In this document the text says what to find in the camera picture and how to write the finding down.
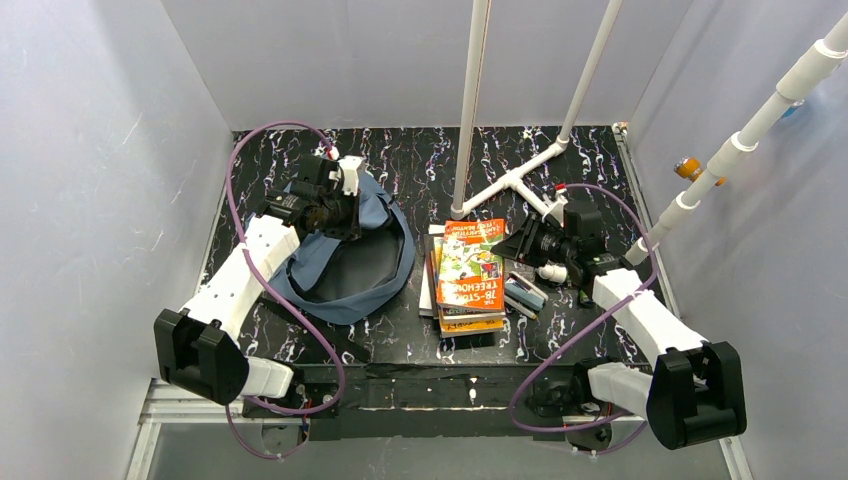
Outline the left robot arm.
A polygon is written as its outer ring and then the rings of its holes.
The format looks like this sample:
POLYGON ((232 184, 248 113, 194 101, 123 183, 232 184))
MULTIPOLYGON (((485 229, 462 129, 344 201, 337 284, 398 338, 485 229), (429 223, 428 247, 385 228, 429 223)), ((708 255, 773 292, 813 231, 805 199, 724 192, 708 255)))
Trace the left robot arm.
POLYGON ((359 180, 365 168, 356 156, 309 157, 285 187, 265 197, 208 284, 179 310, 157 316, 154 337, 164 381, 220 405, 239 397, 286 396, 294 370, 244 355, 237 337, 273 275, 308 235, 360 236, 359 180))

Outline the orange treehouse book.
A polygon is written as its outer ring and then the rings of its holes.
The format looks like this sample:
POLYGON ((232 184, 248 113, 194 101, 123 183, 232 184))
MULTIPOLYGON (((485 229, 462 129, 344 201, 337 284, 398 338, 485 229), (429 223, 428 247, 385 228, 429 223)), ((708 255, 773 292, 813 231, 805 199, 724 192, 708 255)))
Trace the orange treehouse book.
POLYGON ((504 259, 491 247, 505 233, 502 218, 445 223, 436 283, 439 306, 479 312, 504 308, 504 259))

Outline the blue student backpack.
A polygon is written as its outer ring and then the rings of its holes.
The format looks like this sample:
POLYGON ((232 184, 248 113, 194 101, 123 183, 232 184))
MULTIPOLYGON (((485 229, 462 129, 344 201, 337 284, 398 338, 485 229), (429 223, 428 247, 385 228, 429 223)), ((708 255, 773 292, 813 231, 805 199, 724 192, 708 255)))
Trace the blue student backpack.
POLYGON ((353 241, 313 233, 269 281, 289 303, 334 325, 352 325, 406 285, 415 245, 406 216, 369 173, 360 175, 359 223, 353 241))

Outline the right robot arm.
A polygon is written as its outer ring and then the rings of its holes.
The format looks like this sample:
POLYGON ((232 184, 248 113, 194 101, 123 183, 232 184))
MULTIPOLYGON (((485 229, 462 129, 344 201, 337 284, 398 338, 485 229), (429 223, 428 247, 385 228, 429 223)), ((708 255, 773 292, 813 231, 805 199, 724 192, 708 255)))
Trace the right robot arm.
POLYGON ((594 204, 576 202, 565 206, 561 223, 528 216, 492 250, 531 267, 563 265, 568 280, 626 330, 652 371, 611 357, 583 360, 568 384, 534 384, 529 405, 541 416, 587 403, 617 406, 644 419, 669 450, 744 433, 737 350, 708 341, 668 310, 622 257, 607 250, 602 227, 594 204))

